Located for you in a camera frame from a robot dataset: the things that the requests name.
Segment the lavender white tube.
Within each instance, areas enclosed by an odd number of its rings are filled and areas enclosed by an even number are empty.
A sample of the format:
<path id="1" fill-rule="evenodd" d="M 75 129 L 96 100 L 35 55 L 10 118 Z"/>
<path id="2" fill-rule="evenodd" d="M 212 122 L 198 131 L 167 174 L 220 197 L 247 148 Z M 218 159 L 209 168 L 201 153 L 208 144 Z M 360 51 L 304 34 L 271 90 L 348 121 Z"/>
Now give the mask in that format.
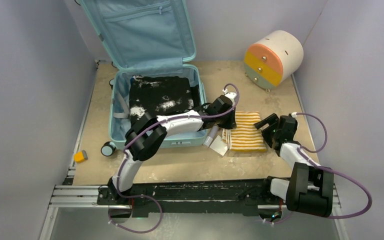
<path id="1" fill-rule="evenodd" d="M 213 126 L 209 130 L 209 132 L 208 132 L 208 134 L 206 136 L 206 139 L 205 139 L 205 141 L 203 143 L 204 146 L 210 147 L 210 145 L 212 144 L 214 138 L 216 138 L 216 135 L 218 134 L 218 130 L 219 130 L 219 127 L 217 125 Z"/>

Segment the black white patterned garment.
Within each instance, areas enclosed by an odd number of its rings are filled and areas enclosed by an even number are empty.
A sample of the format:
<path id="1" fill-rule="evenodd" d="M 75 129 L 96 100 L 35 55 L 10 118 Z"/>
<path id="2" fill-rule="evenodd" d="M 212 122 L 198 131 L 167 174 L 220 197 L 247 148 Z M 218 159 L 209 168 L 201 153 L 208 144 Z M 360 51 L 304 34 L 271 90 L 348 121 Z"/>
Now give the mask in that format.
<path id="1" fill-rule="evenodd" d="M 129 120 L 136 123 L 144 114 L 176 115 L 201 105 L 199 86 L 186 77 L 134 75 L 130 79 Z"/>

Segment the orange white striped cloth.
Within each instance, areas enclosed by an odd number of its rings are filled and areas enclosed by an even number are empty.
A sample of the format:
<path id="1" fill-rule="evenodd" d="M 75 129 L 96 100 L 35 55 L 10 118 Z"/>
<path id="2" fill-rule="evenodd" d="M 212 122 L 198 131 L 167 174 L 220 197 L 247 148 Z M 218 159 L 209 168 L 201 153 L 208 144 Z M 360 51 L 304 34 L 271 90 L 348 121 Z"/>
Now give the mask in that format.
<path id="1" fill-rule="evenodd" d="M 236 128 L 223 129 L 221 134 L 228 149 L 234 152 L 266 152 L 267 147 L 261 132 L 254 126 L 261 120 L 258 111 L 237 111 Z"/>

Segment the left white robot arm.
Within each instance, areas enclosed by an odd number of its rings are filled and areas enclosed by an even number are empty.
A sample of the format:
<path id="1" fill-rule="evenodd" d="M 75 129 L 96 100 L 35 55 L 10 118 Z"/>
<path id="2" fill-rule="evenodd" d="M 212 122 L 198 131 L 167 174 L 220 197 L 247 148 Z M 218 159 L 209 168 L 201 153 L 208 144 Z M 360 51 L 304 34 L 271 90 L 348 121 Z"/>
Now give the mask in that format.
<path id="1" fill-rule="evenodd" d="M 109 197 L 118 205 L 129 199 L 129 190 L 142 163 L 152 158 L 170 136 L 200 132 L 214 126 L 234 129 L 235 108 L 239 94 L 228 92 L 220 95 L 205 108 L 184 113 L 151 116 L 145 113 L 127 132 L 123 160 L 115 175 L 108 181 Z"/>

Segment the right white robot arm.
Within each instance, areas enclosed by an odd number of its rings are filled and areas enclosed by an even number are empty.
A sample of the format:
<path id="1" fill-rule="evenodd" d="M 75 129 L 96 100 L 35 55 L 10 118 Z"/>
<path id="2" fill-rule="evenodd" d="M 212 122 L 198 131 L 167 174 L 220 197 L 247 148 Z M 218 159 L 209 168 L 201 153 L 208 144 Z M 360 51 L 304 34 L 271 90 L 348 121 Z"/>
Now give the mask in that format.
<path id="1" fill-rule="evenodd" d="M 273 113 L 253 125 L 292 170 L 288 180 L 273 178 L 261 189 L 260 196 L 268 204 L 281 198 L 292 212 L 328 218 L 333 208 L 334 175 L 314 162 L 294 139 L 298 115 L 297 112 L 280 116 Z"/>

